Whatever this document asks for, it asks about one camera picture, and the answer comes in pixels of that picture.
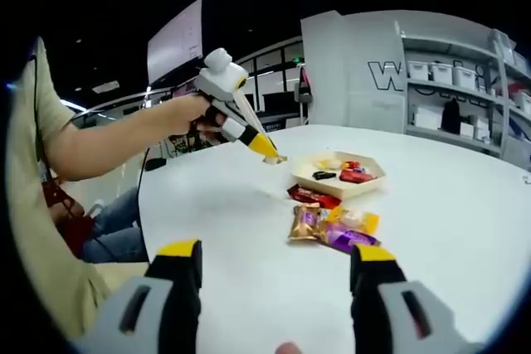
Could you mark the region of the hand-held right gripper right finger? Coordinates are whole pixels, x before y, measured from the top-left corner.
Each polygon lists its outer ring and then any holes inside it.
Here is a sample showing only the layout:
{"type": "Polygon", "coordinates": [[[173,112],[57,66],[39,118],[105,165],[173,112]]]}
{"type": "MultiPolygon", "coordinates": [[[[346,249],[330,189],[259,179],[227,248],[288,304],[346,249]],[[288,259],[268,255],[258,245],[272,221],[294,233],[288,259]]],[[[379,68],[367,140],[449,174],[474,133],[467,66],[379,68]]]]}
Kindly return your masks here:
{"type": "Polygon", "coordinates": [[[467,353],[451,309],[409,281],[384,248],[356,244],[350,255],[351,317],[357,353],[467,353]]]}

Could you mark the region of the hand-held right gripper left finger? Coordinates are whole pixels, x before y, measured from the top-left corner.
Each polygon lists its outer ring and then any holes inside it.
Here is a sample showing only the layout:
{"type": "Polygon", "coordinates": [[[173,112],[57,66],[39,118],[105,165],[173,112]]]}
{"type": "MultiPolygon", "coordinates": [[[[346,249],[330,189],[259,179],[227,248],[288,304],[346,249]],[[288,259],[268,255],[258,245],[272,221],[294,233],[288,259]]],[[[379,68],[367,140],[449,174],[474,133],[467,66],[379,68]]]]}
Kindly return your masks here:
{"type": "Polygon", "coordinates": [[[145,275],[104,303],[82,353],[195,353],[202,310],[202,242],[163,247],[145,275]]]}

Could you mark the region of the person's left hand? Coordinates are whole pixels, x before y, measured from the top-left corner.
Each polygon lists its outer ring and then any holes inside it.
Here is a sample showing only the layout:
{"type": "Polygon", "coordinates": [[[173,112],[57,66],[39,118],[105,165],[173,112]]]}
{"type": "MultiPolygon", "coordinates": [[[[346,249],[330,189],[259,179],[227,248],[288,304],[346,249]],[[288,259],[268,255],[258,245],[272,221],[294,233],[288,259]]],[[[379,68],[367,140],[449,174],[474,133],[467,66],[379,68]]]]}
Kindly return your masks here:
{"type": "Polygon", "coordinates": [[[170,133],[185,135],[197,131],[199,137],[211,145],[226,142],[222,137],[221,126],[227,117],[213,108],[207,98],[202,95],[185,95],[169,100],[167,105],[170,106],[170,133]]]}

